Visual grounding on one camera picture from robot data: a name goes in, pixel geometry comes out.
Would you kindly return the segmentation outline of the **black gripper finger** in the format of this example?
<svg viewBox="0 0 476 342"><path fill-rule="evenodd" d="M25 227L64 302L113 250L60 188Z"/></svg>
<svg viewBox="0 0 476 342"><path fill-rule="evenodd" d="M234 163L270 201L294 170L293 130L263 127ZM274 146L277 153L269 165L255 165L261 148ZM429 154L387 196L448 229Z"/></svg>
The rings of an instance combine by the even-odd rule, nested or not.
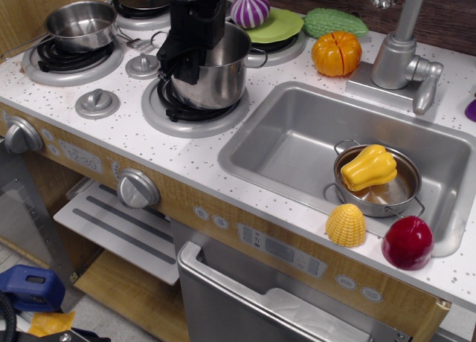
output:
<svg viewBox="0 0 476 342"><path fill-rule="evenodd" d="M190 85L196 85L199 80L201 53L190 51L181 60L179 79Z"/></svg>

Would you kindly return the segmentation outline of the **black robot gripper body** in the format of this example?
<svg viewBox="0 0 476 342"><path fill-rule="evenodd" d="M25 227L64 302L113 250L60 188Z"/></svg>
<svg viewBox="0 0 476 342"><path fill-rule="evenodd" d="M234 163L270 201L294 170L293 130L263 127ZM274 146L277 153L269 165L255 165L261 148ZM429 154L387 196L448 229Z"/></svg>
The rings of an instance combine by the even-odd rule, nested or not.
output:
<svg viewBox="0 0 476 342"><path fill-rule="evenodd" d="M170 30L158 50L163 71L189 59L202 65L224 36L226 0L169 0Z"/></svg>

